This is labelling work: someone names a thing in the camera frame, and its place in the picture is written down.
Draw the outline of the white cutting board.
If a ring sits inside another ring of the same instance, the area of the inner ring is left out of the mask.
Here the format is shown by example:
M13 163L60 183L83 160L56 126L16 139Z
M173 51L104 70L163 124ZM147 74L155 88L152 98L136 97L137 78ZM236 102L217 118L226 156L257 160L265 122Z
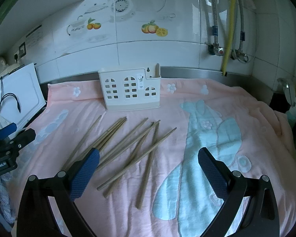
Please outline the white cutting board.
M45 105L33 63L0 77L0 129L15 123L11 139Z

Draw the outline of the pink floral towel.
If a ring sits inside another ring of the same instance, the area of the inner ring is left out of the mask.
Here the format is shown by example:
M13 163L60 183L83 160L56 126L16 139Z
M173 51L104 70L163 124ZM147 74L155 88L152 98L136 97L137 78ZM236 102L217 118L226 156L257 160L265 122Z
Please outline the pink floral towel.
M159 137L177 129L156 148L141 210L136 203L146 158L126 171L107 198L97 187L124 168L132 149L94 173L75 202L97 236L200 236L222 205L198 164L202 147L245 177L269 176L280 235L295 225L296 150L286 115L240 87L204 79L163 79L159 108L127 112L105 110L97 80L49 85L47 107L30 125L36 139L21 150L7 182L15 208L27 178L55 176L100 115L82 149L122 117L127 120L108 149L144 118L139 132L155 121Z

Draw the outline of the white plastic utensil holder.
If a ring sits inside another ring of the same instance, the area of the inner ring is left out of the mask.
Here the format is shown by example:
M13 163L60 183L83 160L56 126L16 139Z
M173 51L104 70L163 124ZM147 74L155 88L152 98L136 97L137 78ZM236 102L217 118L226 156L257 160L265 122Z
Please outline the white plastic utensil holder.
M108 67L98 71L107 111L160 107L160 65Z

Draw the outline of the chrome angle valve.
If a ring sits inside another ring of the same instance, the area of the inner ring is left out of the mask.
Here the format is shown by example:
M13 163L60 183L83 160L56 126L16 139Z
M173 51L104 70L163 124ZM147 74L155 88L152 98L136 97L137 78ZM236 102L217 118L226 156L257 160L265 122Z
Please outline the chrome angle valve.
M249 62L249 57L247 54L243 53L242 50L238 49L238 50L233 50L231 52L231 59L232 60L238 60L240 63L246 64Z

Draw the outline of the angle valve red cap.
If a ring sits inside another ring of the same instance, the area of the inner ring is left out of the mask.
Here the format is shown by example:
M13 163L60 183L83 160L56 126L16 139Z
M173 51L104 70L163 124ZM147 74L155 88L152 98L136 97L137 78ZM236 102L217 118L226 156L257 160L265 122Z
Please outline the angle valve red cap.
M224 49L223 47L220 47L218 43L214 44L207 44L207 52L214 56L223 56L224 55Z

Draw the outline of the wall power socket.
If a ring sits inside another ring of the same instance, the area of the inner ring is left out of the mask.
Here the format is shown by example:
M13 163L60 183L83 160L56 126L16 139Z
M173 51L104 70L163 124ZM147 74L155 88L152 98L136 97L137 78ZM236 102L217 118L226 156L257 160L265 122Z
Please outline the wall power socket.
M23 42L19 46L19 50L14 54L14 60L18 63L26 55L26 44Z

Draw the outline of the white wall cabinet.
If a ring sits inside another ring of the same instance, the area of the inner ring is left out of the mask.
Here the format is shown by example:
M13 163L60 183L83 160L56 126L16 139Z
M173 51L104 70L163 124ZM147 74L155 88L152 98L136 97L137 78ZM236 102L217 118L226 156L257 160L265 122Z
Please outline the white wall cabinet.
M82 0L1 0L0 54L55 12Z

